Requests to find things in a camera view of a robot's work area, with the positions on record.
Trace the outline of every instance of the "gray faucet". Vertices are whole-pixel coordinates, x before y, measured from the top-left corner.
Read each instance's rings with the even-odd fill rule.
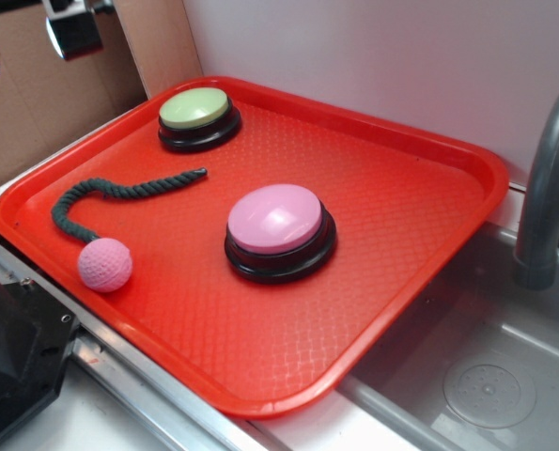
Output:
[[[559,97],[540,138],[514,252],[515,282],[546,289],[554,282],[559,247]]]

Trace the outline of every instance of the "red tray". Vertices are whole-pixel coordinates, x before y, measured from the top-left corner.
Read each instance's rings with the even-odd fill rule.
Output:
[[[158,110],[197,86],[223,89],[242,128],[191,155],[163,149]],[[84,245],[50,210],[73,184],[136,184],[205,166],[206,179],[150,199],[92,195],[70,218],[132,251],[110,294],[86,288]],[[332,214],[338,244],[313,275],[248,282],[225,258],[229,211],[243,195],[295,183]],[[219,410],[275,416],[327,393],[500,203],[490,152],[436,134],[228,78],[174,87],[23,178],[0,198],[0,233],[137,348]]]

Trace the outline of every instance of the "rubber ball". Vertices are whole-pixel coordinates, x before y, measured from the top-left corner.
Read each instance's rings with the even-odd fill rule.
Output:
[[[132,272],[129,248],[113,238],[90,242],[79,255],[79,274],[89,288],[107,293],[127,283]]]

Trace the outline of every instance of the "dark green rope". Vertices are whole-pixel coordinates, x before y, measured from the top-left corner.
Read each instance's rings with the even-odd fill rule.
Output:
[[[117,185],[106,179],[88,179],[77,183],[67,190],[52,208],[52,219],[61,230],[84,242],[92,242],[99,238],[93,230],[74,223],[68,218],[72,204],[94,191],[110,195],[117,199],[141,199],[152,195],[168,193],[189,185],[193,181],[208,174],[206,168],[183,172],[166,179],[157,179],[133,186]]]

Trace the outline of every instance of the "stainless steel sink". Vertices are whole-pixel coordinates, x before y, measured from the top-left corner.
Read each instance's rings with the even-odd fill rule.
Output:
[[[485,225],[339,390],[422,449],[559,450],[559,268],[517,287],[514,244]]]

